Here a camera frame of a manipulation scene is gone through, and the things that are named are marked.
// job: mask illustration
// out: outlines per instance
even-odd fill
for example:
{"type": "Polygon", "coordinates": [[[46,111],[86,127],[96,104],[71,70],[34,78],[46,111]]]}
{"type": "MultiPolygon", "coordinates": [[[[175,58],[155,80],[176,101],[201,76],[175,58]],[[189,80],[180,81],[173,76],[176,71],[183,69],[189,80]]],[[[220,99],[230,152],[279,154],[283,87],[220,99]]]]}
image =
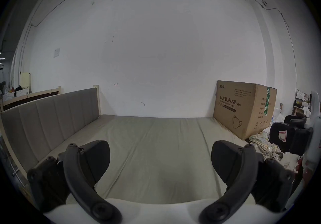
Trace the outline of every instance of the mask illustration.
{"type": "Polygon", "coordinates": [[[232,122],[233,122],[234,129],[237,129],[239,126],[242,125],[242,122],[235,115],[232,118],[232,122]]]}

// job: white wall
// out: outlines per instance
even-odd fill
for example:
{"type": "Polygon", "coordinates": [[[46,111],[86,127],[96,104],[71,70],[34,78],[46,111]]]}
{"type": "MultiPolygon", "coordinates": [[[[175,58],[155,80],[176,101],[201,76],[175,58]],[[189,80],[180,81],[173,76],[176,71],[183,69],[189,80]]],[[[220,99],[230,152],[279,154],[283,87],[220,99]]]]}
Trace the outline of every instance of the white wall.
{"type": "Polygon", "coordinates": [[[285,107],[283,113],[290,114],[296,94],[295,83],[300,91],[311,93],[314,90],[321,95],[321,34],[303,0],[264,1],[268,3],[267,8],[276,7],[282,12],[293,42],[295,58],[282,17],[276,10],[269,11],[275,27],[275,32],[270,34],[275,34],[278,38],[283,62],[279,67],[283,71],[283,94],[280,101],[285,107]]]}
{"type": "MultiPolygon", "coordinates": [[[[44,0],[32,23],[61,1],[44,0]]],[[[31,28],[22,71],[33,92],[100,85],[103,114],[212,116],[218,79],[274,86],[291,105],[289,37],[264,11],[245,0],[66,0],[31,28]]]]}

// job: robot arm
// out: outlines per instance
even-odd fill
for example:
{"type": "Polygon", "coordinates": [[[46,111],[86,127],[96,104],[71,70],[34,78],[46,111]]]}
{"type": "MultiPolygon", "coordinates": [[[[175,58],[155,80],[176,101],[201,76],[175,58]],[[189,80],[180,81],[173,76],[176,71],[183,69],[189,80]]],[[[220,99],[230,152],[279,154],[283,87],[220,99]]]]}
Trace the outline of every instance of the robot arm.
{"type": "Polygon", "coordinates": [[[94,185],[109,166],[110,149],[106,141],[94,141],[80,148],[69,144],[58,160],[49,157],[30,170],[28,180],[38,209],[57,224],[77,223],[77,218],[71,218],[75,212],[82,216],[82,222],[86,220],[85,223],[143,223],[148,222],[146,218],[152,214],[152,222],[179,223],[183,218],[186,219],[184,223],[220,224],[238,215],[250,193],[257,204],[270,211],[279,213],[284,209],[291,192],[293,173],[274,159],[263,161],[262,155],[256,153],[251,144],[239,147],[227,141],[217,141],[212,148],[211,160],[228,186],[226,193],[215,202],[205,199],[173,205],[148,205],[102,199],[94,191],[94,185]],[[69,193],[79,205],[65,205],[69,193]],[[193,212],[190,212],[191,204],[194,205],[193,212]],[[62,209],[64,218],[59,216],[62,209]],[[131,216],[133,209],[139,209],[134,219],[131,216]]]}

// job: green tape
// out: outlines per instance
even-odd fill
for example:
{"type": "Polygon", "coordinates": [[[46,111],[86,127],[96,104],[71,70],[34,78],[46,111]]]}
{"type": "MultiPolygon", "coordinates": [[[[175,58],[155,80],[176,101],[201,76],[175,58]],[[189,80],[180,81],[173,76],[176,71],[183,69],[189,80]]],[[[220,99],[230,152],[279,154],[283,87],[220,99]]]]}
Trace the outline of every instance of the green tape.
{"type": "Polygon", "coordinates": [[[266,90],[266,103],[264,107],[264,114],[267,116],[267,111],[269,110],[269,101],[270,101],[270,87],[267,87],[266,90]]]}

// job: wooden post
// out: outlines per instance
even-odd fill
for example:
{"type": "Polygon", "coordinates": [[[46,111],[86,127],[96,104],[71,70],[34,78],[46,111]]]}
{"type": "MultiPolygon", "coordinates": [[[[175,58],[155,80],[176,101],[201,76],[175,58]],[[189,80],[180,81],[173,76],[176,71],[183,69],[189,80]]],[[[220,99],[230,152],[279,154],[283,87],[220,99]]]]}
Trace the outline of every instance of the wooden post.
{"type": "Polygon", "coordinates": [[[98,110],[99,110],[99,116],[100,116],[101,115],[101,111],[100,111],[100,100],[99,100],[99,85],[94,85],[94,88],[97,89],[98,110]]]}

